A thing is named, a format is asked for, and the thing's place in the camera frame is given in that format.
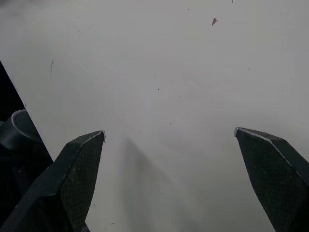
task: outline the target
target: white surface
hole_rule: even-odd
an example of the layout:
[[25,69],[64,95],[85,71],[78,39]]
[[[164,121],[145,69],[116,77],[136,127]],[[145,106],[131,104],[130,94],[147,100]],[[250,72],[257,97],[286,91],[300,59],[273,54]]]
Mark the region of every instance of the white surface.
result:
[[233,131],[275,134],[308,158],[308,9],[2,0],[0,59],[54,159],[106,131],[92,232],[272,232]]

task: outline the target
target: textured black surface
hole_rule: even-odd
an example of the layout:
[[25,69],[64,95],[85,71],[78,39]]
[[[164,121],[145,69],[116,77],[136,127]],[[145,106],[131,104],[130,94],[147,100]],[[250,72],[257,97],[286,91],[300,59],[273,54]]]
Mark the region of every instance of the textured black surface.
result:
[[95,188],[104,132],[78,137],[30,186],[0,232],[80,232]]
[[74,231],[82,229],[95,190],[101,154],[101,146],[96,144],[100,139],[96,137],[80,149],[60,190],[62,204]]
[[252,187],[274,229],[309,231],[309,164],[279,137],[244,128],[236,137]]

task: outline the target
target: dark background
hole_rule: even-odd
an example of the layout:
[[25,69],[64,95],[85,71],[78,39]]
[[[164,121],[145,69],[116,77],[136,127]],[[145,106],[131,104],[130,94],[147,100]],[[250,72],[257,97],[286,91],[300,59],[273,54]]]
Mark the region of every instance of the dark background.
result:
[[17,110],[24,109],[14,85],[0,61],[0,121],[5,121]]

